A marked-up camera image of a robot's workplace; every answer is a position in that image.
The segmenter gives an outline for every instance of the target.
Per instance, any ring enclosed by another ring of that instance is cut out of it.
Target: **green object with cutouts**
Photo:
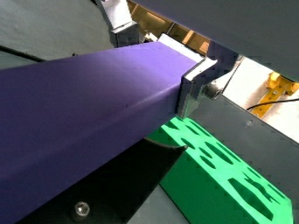
[[[192,119],[148,137],[189,146],[161,187],[190,224],[293,223],[290,200]]]

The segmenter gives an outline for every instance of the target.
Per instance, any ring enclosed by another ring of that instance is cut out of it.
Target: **gray panel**
[[[0,1],[0,46],[43,60],[113,48],[108,29],[89,0]]]
[[[35,61],[17,57],[10,53],[0,51],[0,70],[9,67],[26,66],[35,63]]]
[[[297,76],[299,2],[238,0],[134,0],[234,52]]]
[[[257,104],[266,93],[264,83],[270,72],[270,69],[250,59],[244,59],[222,94],[244,109]],[[222,79],[220,82],[220,85],[224,86],[226,80]],[[280,100],[294,98],[299,98],[299,91],[292,96],[281,96]],[[272,108],[261,120],[299,143],[299,101],[272,104]]]
[[[190,118],[236,152],[299,207],[299,144],[222,95],[204,98]]]
[[[126,224],[188,224],[164,189],[157,186]]]

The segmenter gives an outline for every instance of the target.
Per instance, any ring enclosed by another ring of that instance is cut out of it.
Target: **screw head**
[[[89,215],[89,204],[83,201],[79,201],[73,209],[71,209],[71,213],[70,213],[70,218],[74,221],[82,221]]]
[[[252,126],[252,120],[246,121],[245,123],[245,128],[250,127]]]

